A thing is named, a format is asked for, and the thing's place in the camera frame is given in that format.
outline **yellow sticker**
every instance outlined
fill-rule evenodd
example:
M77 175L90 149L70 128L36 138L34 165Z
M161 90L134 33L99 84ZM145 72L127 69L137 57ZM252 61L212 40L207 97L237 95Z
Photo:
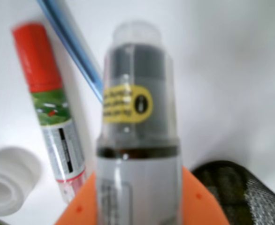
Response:
M140 123L151 115L152 110L151 94L142 86L123 84L104 91L105 123Z

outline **plastic tube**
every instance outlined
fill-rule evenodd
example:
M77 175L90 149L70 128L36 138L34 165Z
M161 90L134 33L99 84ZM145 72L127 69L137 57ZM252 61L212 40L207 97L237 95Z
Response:
M76 35L76 32L74 32L74 25L70 26L68 18L65 15L65 8L63 10L62 1L58 3L56 0L38 0L38 3L83 77L102 103L103 87L99 71L95 63L92 62L91 56L84 50L78 33Z

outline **white surface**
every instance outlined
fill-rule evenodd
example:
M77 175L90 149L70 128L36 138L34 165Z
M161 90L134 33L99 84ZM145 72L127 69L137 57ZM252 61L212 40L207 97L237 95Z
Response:
M68 4L101 67L117 25L132 18L156 24L174 59L185 166L230 159L275 191L275 0L69 0ZM35 19L44 20L35 1L0 0L0 149L30 150L43 167L20 211L1 218L12 225L50 225L66 207L10 33L19 22ZM101 106L61 43L50 36L91 171Z

